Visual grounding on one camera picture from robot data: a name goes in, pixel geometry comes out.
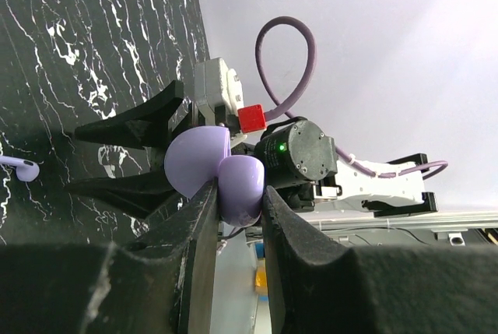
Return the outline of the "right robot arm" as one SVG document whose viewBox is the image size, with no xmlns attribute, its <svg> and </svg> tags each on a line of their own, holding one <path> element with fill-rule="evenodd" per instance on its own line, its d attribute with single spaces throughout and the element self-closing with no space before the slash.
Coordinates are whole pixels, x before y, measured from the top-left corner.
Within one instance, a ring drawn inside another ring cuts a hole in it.
<svg viewBox="0 0 498 334">
<path fill-rule="evenodd" d="M 144 104 L 78 127 L 78 140 L 149 147 L 157 163 L 146 174 L 73 181 L 68 192 L 144 219 L 170 197 L 192 199 L 206 182 L 217 180 L 220 216 L 234 227 L 259 220 L 269 186 L 298 211 L 311 210 L 318 202 L 375 216 L 437 208 L 424 187 L 430 168 L 424 156 L 390 163 L 342 159 L 334 140 L 306 118 L 266 125 L 260 106 L 244 105 L 234 76 L 199 80 L 191 105 L 198 117 L 169 129 L 182 92 L 182 84 L 174 81 Z"/>
</svg>

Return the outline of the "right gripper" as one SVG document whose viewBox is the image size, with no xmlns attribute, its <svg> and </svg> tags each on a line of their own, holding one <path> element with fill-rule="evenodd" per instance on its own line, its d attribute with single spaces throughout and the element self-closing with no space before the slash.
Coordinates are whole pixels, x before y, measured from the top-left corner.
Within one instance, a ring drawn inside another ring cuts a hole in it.
<svg viewBox="0 0 498 334">
<path fill-rule="evenodd" d="M 260 160 L 265 184 L 272 186 L 291 209 L 313 209 L 314 184 L 338 171 L 334 139 L 307 118 L 270 124 L 256 144 L 242 142 L 231 153 Z"/>
</svg>

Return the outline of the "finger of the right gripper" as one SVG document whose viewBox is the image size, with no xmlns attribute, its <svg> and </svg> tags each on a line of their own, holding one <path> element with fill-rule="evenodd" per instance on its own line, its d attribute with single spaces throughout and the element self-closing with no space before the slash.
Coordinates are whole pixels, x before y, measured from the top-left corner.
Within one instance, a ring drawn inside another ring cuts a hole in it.
<svg viewBox="0 0 498 334">
<path fill-rule="evenodd" d="M 97 199 L 144 220 L 175 195 L 164 171 L 122 178 L 90 178 L 68 183 L 73 195 Z"/>
<path fill-rule="evenodd" d="M 165 148 L 168 122 L 184 100 L 184 84 L 174 80 L 153 98 L 114 117 L 79 126 L 75 139 L 132 149 Z"/>
</svg>

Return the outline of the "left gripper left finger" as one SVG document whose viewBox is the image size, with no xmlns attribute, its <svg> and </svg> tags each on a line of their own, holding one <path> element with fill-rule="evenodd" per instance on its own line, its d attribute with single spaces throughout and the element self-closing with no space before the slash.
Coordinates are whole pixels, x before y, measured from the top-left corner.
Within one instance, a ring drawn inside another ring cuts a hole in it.
<svg viewBox="0 0 498 334">
<path fill-rule="evenodd" d="M 135 241 L 1 249 L 3 333 L 207 333 L 218 185 Z"/>
</svg>

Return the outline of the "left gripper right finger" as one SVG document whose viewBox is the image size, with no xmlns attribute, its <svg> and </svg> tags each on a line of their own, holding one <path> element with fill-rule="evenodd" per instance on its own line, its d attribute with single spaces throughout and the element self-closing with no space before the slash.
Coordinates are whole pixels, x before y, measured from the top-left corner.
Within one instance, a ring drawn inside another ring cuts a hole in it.
<svg viewBox="0 0 498 334">
<path fill-rule="evenodd" d="M 273 187 L 261 213 L 275 333 L 495 333 L 492 245 L 356 246 L 291 210 Z"/>
</svg>

